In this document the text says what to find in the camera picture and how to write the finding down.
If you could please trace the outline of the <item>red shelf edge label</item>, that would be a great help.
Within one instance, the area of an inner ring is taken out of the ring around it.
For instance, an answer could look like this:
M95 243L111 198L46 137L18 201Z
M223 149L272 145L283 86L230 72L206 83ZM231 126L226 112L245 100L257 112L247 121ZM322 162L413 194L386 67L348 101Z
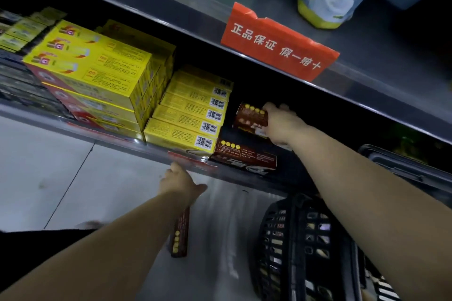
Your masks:
M206 160L204 160L202 158L201 159L200 158L192 158L191 156L183 155L183 154L173 152L170 150L167 151L167 155L172 161L178 162L181 166L184 166L187 169L188 168L196 168L196 169L200 169L203 171L209 171L209 172L215 171L218 169L217 166L208 163Z

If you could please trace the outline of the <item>metal shelf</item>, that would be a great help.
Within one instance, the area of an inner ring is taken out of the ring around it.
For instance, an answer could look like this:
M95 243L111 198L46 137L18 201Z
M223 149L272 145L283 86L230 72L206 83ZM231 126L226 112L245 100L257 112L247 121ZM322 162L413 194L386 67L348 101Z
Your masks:
M452 144L449 74L430 53L390 31L393 11L365 1L337 30L317 30L296 11L296 0L102 0L196 38L381 116ZM234 2L340 53L313 82L244 52L221 38Z
M0 116L86 142L99 144L151 161L163 164L169 164L172 161L167 155L168 150L163 147L147 145L144 142L125 137L116 137L106 132L99 132L90 127L78 125L67 118L47 114L42 111L30 110L23 105L15 104L5 99L0 99ZM260 177L257 174L248 173L230 166L219 165L217 167L217 170L211 172L196 168L188 168L188 170L280 196L298 193L304 193L309 196L317 194L315 186L309 177L300 178L296 180L297 184L291 184L275 178Z

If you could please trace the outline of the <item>person's right hand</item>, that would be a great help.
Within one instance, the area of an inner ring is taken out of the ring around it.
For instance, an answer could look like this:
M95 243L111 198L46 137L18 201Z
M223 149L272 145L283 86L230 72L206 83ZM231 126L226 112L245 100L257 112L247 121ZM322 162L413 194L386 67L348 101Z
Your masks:
M312 130L312 127L298 116L276 116L268 117L268 127L263 129L273 144L294 151L300 144L301 136Z

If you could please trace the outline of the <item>person's left forearm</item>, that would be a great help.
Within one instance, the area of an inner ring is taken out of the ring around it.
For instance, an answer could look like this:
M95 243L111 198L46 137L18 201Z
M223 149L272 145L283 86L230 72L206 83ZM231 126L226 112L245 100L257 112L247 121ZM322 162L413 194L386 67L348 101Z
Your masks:
M0 232L0 301L130 301L193 197L164 192L96 230Z

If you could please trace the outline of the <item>row of yellow barcode boxes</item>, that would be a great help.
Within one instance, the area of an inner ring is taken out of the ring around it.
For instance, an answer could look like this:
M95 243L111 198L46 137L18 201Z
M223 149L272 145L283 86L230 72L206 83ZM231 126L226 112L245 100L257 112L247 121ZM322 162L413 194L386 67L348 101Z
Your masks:
M144 129L148 144L208 160L226 118L234 82L185 64L169 81Z

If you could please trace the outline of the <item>black plastic shopping basket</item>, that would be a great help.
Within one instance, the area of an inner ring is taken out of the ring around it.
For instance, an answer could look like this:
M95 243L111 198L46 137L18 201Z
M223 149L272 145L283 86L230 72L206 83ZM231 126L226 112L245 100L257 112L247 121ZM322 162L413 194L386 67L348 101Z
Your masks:
M255 244L253 283L261 301L401 301L324 202L305 194L272 203Z

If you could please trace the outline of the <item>upper metal shelf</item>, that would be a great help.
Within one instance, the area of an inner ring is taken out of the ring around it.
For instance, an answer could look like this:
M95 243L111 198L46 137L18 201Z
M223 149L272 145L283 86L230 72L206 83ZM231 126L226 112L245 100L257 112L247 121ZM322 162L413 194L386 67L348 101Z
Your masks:
M381 116L452 144L449 74L430 53L390 31L393 11L365 1L337 30L317 30L296 11L296 0L102 0L196 38ZM234 2L340 53L313 82L244 52L221 38Z

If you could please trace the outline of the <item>slim brown box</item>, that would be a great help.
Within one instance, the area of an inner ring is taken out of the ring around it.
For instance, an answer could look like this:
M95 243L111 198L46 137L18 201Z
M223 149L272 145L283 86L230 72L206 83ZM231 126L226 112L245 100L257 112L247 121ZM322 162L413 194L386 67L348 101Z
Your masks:
M189 218L190 207L187 207L178 217L171 235L170 252L172 258L184 258L188 254Z

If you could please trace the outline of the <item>row of yellow-green packets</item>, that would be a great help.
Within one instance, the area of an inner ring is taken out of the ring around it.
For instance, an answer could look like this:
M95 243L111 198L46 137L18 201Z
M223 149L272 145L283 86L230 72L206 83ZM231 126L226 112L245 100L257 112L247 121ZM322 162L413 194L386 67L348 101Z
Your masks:
M66 16L53 7L25 16L0 8L0 49L19 53Z

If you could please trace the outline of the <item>lower metal shelf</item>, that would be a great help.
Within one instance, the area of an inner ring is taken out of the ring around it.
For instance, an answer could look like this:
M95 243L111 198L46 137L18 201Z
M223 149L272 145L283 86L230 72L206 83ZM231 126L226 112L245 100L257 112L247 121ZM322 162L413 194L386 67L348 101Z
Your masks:
M125 137L116 137L106 132L99 132L90 127L78 125L67 118L47 114L42 111L30 110L23 105L15 104L5 99L0 99L0 116L86 142L99 144L151 161L163 164L169 164L172 161L167 155L168 150L163 147L147 145L144 142ZM309 196L317 194L315 186L309 177L300 178L296 180L297 184L291 184L275 178L260 177L257 174L248 173L230 166L219 165L217 167L217 170L211 172L196 168L188 168L188 170L280 196L298 193L304 193Z

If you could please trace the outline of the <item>brown box with yellow dots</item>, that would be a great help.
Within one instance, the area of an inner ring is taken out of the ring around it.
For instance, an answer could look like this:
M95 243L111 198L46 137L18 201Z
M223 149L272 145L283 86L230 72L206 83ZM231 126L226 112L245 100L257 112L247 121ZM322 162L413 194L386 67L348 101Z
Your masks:
M237 109L232 127L268 139L263 129L268 127L268 112L242 102Z
M210 160L261 176L275 171L278 165L278 158L276 155L256 151L250 147L223 139L217 140Z

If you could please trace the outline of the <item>red paper sign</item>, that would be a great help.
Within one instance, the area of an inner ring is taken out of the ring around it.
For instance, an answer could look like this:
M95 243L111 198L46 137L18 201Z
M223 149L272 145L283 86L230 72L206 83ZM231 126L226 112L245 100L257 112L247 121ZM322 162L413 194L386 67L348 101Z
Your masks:
M313 82L340 53L235 2L221 44L304 81Z

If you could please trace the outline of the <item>person's left hand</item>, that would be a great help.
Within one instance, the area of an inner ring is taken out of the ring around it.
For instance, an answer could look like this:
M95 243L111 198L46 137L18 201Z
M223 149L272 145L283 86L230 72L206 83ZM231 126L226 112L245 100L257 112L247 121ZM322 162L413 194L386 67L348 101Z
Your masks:
M184 167L174 161L165 172L165 176L160 180L158 195L174 194L178 203L187 208L198 199L193 198L193 185L195 184Z

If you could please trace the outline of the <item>person's right forearm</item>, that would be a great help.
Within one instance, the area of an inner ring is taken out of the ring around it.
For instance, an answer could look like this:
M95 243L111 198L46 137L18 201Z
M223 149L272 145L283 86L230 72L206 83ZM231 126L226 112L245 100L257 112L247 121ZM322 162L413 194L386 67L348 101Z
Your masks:
M452 301L450 208L312 127L287 143L402 301Z

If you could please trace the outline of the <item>stack of yellow red boxes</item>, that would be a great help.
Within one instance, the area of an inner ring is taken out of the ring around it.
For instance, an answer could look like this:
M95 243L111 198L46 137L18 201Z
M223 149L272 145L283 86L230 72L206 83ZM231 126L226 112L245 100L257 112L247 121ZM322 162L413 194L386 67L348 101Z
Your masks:
M96 30L61 20L22 62L77 121L144 141L175 55L175 44L112 19Z

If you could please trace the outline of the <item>stack of dark flat boxes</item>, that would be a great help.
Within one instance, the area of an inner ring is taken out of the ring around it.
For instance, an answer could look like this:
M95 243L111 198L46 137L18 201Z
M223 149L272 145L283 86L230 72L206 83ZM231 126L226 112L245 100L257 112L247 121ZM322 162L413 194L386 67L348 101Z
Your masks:
M0 46L0 97L31 109L75 120L21 59L21 55Z

